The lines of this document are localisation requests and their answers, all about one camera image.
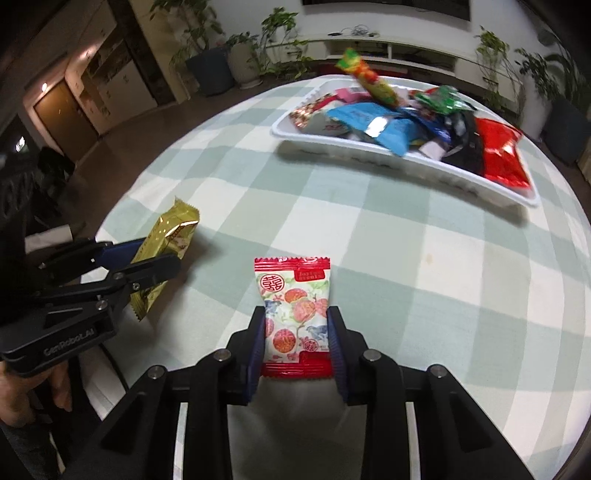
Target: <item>green snack wrapper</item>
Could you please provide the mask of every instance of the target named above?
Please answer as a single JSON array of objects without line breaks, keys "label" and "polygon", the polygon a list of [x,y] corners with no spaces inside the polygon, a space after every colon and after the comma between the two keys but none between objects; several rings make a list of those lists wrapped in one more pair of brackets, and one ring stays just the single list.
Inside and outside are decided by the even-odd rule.
[{"label": "green snack wrapper", "polygon": [[469,105],[460,99],[457,90],[449,85],[441,85],[428,92],[417,92],[414,97],[423,105],[442,115],[470,109]]}]

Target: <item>red candy packet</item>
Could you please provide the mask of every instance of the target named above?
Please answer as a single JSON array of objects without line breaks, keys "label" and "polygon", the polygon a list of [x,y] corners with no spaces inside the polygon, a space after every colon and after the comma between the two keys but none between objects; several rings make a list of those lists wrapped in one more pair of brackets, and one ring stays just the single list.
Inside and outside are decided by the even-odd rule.
[{"label": "red candy packet", "polygon": [[484,177],[512,189],[530,189],[517,152],[523,134],[488,118],[477,117],[476,128],[484,146]]},{"label": "red candy packet", "polygon": [[331,377],[326,319],[330,259],[256,258],[255,278],[266,314],[262,374]]}]

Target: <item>wooden door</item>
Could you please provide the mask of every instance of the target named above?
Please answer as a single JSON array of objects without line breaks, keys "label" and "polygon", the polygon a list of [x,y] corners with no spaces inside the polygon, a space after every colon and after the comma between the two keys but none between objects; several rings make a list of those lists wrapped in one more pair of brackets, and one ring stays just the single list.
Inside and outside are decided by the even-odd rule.
[{"label": "wooden door", "polygon": [[53,87],[34,108],[53,140],[74,162],[99,138],[64,81]]}]

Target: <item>white plant pot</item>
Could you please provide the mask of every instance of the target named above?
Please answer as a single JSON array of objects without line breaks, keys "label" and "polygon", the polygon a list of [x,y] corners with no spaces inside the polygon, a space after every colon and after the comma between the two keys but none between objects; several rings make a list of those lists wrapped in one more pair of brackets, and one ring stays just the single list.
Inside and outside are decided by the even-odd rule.
[{"label": "white plant pot", "polygon": [[230,71],[242,89],[252,88],[262,83],[256,62],[249,61],[251,58],[251,46],[246,43],[237,43],[228,54]]},{"label": "white plant pot", "polygon": [[552,103],[540,96],[535,89],[534,79],[530,75],[524,77],[523,87],[525,90],[525,103],[521,129],[530,138],[539,140],[544,124],[552,110]]}]

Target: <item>finger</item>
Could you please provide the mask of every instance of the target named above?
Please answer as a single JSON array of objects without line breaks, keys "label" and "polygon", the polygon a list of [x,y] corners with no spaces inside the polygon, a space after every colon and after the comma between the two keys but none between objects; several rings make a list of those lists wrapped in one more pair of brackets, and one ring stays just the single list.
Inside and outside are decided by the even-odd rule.
[{"label": "finger", "polygon": [[51,385],[53,403],[56,407],[63,408],[66,411],[72,411],[72,389],[67,362],[56,365],[49,377],[49,383]]},{"label": "finger", "polygon": [[5,362],[0,362],[0,419],[12,427],[22,427],[35,421],[27,393],[40,385],[51,370],[31,378],[20,378]]}]

